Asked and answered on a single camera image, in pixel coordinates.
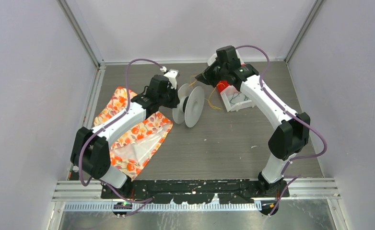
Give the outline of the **white perforated cable spool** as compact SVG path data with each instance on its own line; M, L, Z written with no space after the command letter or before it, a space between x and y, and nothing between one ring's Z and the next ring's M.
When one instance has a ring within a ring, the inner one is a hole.
M204 96L204 89L201 86L193 89L187 83L180 86L178 90L180 103L172 109L173 121L176 124L185 123L189 128L194 127L203 111Z

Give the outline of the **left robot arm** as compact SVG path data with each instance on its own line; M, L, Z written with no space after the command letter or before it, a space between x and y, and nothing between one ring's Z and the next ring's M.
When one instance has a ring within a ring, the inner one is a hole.
M140 94L117 88L94 127L78 130L70 160L84 186L96 179L111 185L119 198L130 195L127 181L140 175L173 127L159 108L181 104L177 77L176 70L155 75Z

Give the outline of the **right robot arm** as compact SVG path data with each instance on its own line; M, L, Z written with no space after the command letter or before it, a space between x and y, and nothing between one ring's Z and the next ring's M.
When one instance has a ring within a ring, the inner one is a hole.
M268 140L270 157L258 175L256 188L261 195L271 196L282 184L287 164L309 142L310 116L287 106L266 85L261 73L240 59L234 46L217 49L206 69L195 78L212 87L227 82L255 103L269 120L274 129Z

